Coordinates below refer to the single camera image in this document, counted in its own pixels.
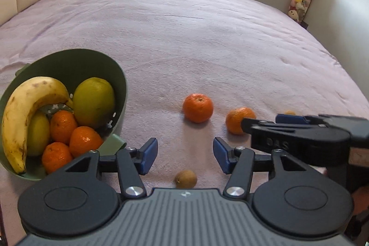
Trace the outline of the pink bed blanket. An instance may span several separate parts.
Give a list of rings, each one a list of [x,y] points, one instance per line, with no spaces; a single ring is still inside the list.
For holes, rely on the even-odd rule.
[[[27,64],[91,49],[123,70],[128,98],[120,134],[130,146],[157,138],[144,178],[152,195],[130,201],[92,235],[22,245],[295,245],[260,225],[245,203],[226,200],[213,156],[229,110],[272,119],[288,109],[368,116],[368,101],[340,63],[287,15],[253,0],[41,0],[1,26],[1,92]],[[203,123],[188,121],[190,94],[213,101]],[[192,170],[197,184],[178,189]]]

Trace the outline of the green plastic colander bowl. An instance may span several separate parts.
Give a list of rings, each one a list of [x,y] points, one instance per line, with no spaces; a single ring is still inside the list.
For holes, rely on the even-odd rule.
[[[128,84],[123,70],[114,59],[91,49],[69,49],[27,64],[15,73],[15,78],[1,92],[1,112],[4,112],[15,88],[25,80],[36,76],[49,76],[60,80],[71,94],[88,78],[99,77],[107,80],[114,89],[116,108],[107,125],[98,129],[98,133],[104,139],[99,151],[101,155],[115,155],[126,146],[126,142],[119,134],[126,110]]]

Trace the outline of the green pear back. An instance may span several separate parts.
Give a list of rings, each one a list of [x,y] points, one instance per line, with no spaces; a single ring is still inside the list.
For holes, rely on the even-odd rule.
[[[79,125],[93,129],[102,127],[110,121],[114,110],[114,89],[107,80],[91,77],[77,86],[73,111]]]

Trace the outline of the mandarin orange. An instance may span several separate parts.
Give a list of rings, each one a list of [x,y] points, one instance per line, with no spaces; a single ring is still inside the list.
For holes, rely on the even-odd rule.
[[[46,146],[42,154],[42,165],[47,174],[60,169],[73,160],[69,147],[62,142],[53,142]]]
[[[50,122],[50,134],[52,140],[68,145],[73,131],[77,128],[74,114],[60,110],[56,112]]]
[[[208,121],[213,115],[213,101],[204,94],[190,94],[183,102],[184,117],[197,124]]]
[[[241,128],[241,122],[245,118],[255,119],[256,114],[251,108],[248,107],[240,107],[229,111],[225,120],[226,128],[229,133],[237,136],[243,135],[244,132]]]

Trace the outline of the small brown kiwi fruit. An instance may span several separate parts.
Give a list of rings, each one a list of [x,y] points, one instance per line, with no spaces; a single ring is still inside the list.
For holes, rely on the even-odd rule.
[[[192,170],[182,170],[175,176],[175,186],[178,189],[192,189],[197,184],[197,175]]]

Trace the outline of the yellow spotted banana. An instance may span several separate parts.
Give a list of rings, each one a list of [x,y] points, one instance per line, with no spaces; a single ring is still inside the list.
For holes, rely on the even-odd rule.
[[[20,84],[10,96],[1,124],[3,150],[16,174],[26,172],[27,132],[35,112],[43,106],[73,106],[66,86],[52,77],[37,76]]]

